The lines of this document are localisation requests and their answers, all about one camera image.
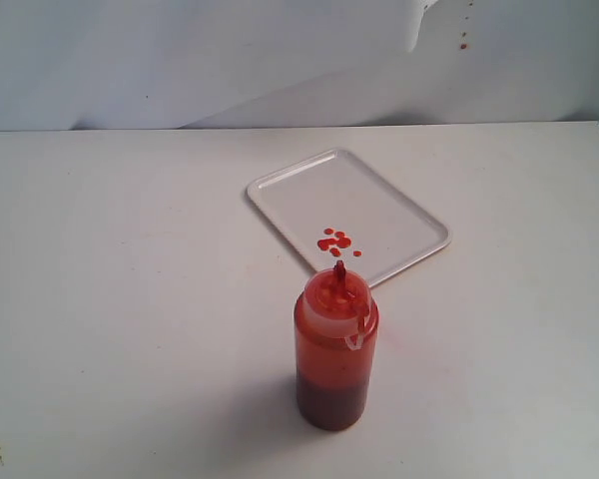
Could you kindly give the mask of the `red sauce squeeze bottle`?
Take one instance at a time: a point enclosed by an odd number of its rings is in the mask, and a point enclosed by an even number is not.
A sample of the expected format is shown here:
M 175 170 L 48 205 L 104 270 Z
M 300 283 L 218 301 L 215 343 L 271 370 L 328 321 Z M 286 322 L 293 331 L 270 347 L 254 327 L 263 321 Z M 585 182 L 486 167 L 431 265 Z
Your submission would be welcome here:
M 311 425 L 342 431 L 363 414 L 379 326 L 370 288 L 339 260 L 315 274 L 294 309 L 296 396 Z

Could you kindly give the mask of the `white rectangular plastic tray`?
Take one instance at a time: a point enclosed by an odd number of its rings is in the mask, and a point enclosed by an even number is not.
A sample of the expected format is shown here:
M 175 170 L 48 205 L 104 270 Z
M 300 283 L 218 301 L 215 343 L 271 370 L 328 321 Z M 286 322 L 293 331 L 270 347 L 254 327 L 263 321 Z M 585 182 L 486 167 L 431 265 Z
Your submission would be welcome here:
M 448 246 L 446 225 L 353 153 L 334 149 L 251 182 L 247 196 L 315 271 L 339 259 L 375 287 Z M 322 230 L 349 234 L 362 257 L 320 251 Z

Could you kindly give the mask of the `red sauce drops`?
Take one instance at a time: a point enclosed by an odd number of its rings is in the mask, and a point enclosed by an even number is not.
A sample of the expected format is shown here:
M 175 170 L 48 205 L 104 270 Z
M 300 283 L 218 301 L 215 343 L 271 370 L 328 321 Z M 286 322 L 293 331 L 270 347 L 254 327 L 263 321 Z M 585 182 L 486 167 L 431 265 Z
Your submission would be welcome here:
M 363 256 L 363 251 L 355 248 L 354 240 L 349 234 L 333 228 L 322 230 L 322 236 L 316 241 L 316 247 L 333 257 L 341 257 L 344 253 L 349 253 L 353 257 Z

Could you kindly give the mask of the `white backdrop sheet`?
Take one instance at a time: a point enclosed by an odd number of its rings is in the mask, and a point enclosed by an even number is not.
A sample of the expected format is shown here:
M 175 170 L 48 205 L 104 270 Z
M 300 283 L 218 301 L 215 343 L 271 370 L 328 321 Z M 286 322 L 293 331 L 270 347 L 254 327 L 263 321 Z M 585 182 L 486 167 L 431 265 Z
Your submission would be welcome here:
M 599 1 L 0 1 L 0 131 L 599 117 Z

